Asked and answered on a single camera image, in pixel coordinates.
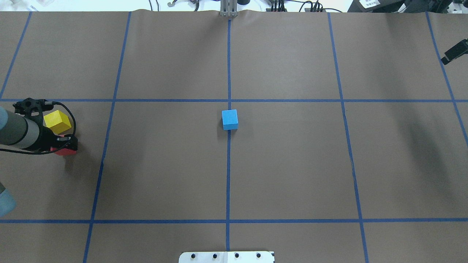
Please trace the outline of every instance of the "white label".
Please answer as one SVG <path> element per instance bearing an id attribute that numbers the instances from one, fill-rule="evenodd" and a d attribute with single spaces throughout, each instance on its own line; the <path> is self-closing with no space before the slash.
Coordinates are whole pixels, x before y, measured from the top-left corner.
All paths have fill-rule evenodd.
<path id="1" fill-rule="evenodd" d="M 371 8 L 380 4 L 378 0 L 359 0 L 359 3 L 361 3 L 364 8 Z"/>

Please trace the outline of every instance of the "cube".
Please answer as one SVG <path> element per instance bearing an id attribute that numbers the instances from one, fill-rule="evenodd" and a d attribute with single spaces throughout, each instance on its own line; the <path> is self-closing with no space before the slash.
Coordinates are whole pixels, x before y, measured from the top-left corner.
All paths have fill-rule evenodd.
<path id="1" fill-rule="evenodd" d="M 223 116 L 223 130 L 235 130 L 239 126 L 237 120 L 237 110 L 223 110 L 221 112 Z"/>
<path id="2" fill-rule="evenodd" d="M 44 121 L 45 126 L 51 129 L 55 134 L 62 133 L 72 127 L 68 116 L 60 110 L 45 115 Z"/>

